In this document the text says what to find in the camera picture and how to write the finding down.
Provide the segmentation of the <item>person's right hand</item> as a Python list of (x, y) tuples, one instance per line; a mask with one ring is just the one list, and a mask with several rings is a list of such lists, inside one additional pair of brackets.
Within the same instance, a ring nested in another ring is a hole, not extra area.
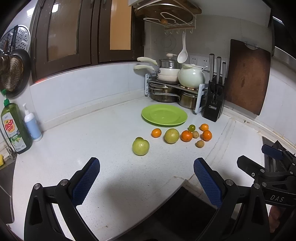
[(270, 232), (273, 233), (279, 226), (281, 212), (280, 209), (276, 206), (272, 206), (269, 212), (269, 228), (270, 228)]

